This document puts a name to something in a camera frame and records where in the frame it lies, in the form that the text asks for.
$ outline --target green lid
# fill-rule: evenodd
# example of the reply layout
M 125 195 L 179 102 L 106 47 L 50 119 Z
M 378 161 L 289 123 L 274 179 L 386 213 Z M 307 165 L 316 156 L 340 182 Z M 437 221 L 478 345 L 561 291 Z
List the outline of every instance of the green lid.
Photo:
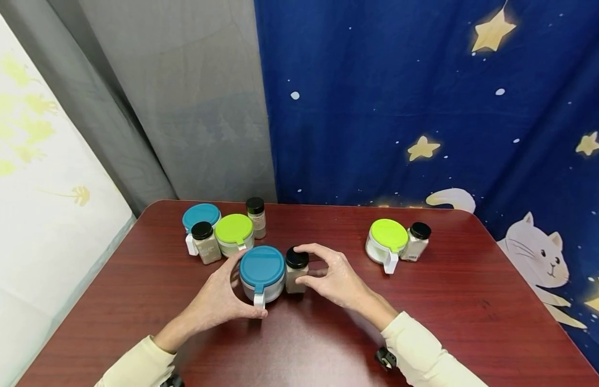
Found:
M 219 220 L 215 226 L 215 237 L 225 243 L 241 245 L 252 232 L 252 221 L 243 213 L 232 213 Z
M 393 252 L 399 252 L 409 240 L 406 229 L 392 219 L 376 220 L 370 226 L 370 233 L 378 244 L 385 246 Z

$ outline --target seasoning container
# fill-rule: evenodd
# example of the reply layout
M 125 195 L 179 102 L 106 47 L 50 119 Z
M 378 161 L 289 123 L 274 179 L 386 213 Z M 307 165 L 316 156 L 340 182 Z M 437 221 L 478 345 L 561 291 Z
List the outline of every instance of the seasoning container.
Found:
M 370 226 L 366 253 L 370 259 L 384 266 L 386 274 L 393 274 L 408 240 L 409 235 L 400 223 L 392 219 L 379 219 Z
M 308 274 L 308 262 L 310 256 L 308 253 L 296 253 L 291 247 L 286 252 L 286 292 L 289 294 L 293 293 L 305 293 L 306 285 L 296 284 L 295 280 L 299 277 L 306 276 Z
M 239 250 L 253 248 L 253 230 L 252 221 L 242 213 L 232 213 L 220 219 L 214 235 L 222 255 L 229 257 Z
M 417 261 L 426 246 L 428 246 L 428 237 L 432 233 L 429 225 L 417 221 L 409 228 L 409 244 L 405 253 L 400 258 L 403 261 Z
M 192 227 L 194 249 L 205 265 L 222 259 L 218 241 L 213 235 L 213 226 L 208 221 L 199 221 Z
M 192 234 L 190 233 L 192 226 L 196 223 L 199 223 L 199 221 L 206 221 L 215 229 L 221 217 L 222 216 L 219 209 L 210 203 L 197 204 L 185 211 L 183 216 L 183 224 L 185 232 L 188 233 L 185 237 L 185 245 L 187 246 L 187 252 L 190 255 L 198 255 L 198 249 L 194 248 Z
M 264 200 L 260 197 L 251 197 L 246 200 L 246 209 L 254 226 L 254 238 L 263 239 L 267 235 L 266 220 L 264 219 Z
M 284 257 L 271 246 L 257 246 L 244 254 L 239 264 L 239 278 L 243 292 L 264 309 L 266 303 L 274 301 L 284 289 Z

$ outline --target navy curtain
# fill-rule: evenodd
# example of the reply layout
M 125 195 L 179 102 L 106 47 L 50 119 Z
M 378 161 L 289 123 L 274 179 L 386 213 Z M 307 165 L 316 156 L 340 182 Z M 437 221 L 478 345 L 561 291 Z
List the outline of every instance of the navy curtain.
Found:
M 599 0 L 255 5 L 280 202 L 475 212 L 599 371 Z

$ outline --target wooden table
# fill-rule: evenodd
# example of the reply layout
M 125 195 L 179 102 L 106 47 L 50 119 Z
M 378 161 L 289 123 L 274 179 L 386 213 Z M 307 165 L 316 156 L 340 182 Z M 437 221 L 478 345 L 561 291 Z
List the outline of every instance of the wooden table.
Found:
M 163 200 L 142 214 L 19 386 L 93 386 L 121 354 L 188 305 L 221 262 L 188 256 L 181 217 Z M 217 203 L 222 214 L 241 203 Z M 489 386 L 599 386 L 599 377 L 474 215 L 456 210 L 268 204 L 267 237 L 285 252 L 316 242 L 344 252 L 366 284 L 423 323 Z M 370 261 L 370 224 L 424 221 L 430 245 L 389 277 Z M 231 321 L 180 352 L 191 386 L 401 386 L 373 359 L 380 336 L 308 290 L 268 304 L 269 317 Z

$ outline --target cream sleeve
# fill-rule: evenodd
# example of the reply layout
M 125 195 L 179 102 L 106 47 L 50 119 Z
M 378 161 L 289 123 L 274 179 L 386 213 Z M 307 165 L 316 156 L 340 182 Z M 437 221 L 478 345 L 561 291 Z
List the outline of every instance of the cream sleeve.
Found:
M 381 332 L 387 349 L 413 387 L 486 387 L 448 353 L 436 337 L 402 312 Z
M 174 370 L 174 358 L 148 336 L 121 356 L 95 387 L 160 387 Z

